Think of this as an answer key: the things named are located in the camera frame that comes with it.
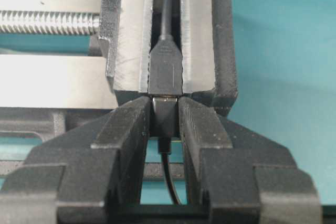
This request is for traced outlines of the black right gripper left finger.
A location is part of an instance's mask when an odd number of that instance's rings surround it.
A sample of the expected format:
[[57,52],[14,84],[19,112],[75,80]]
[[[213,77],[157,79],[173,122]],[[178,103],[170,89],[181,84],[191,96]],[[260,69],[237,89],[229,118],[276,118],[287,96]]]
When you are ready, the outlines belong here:
[[1,188],[1,223],[107,223],[141,198],[151,100],[34,147]]

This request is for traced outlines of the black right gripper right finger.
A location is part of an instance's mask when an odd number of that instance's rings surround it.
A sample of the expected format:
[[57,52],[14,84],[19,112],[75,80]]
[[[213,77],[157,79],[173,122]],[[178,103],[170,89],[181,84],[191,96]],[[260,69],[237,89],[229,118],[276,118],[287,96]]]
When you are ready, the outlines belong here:
[[178,107],[187,198],[210,223],[320,223],[314,182],[286,147],[190,98]]

